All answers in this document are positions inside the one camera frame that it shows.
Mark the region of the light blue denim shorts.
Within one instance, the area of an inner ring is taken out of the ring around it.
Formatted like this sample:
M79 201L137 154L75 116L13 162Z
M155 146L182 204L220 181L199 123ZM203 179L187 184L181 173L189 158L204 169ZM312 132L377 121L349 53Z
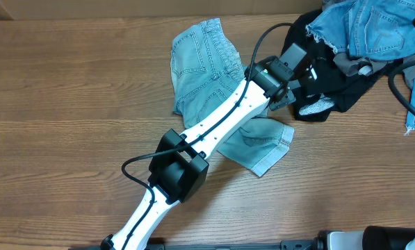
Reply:
M245 78L239 52L223 33L218 18L193 25L173 39L170 68L174 112L183 117L186 128L210 115ZM244 123L218 151L263 176L286 155L294 131L269 118L264 110Z

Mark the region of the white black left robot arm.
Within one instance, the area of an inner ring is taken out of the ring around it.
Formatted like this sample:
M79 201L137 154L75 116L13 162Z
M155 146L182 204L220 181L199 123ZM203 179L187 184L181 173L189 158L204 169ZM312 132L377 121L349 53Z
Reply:
M305 61L276 56L252 63L233 94L198 124L177 133L169 130L151 153L150 177L139 206L124 227L107 236L100 249L145 249L151 234L176 205L203 185L209 158L240 126L266 108L285 106L302 77L316 80Z

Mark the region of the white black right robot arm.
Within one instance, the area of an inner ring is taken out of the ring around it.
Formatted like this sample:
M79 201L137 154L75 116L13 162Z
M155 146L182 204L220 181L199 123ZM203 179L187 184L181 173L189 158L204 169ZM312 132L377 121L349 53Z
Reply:
M404 69L415 66L415 60L395 68L388 76L394 97L415 116L415 107L397 89L394 78ZM311 244L312 249L415 249L415 228L368 226L364 231L322 231Z

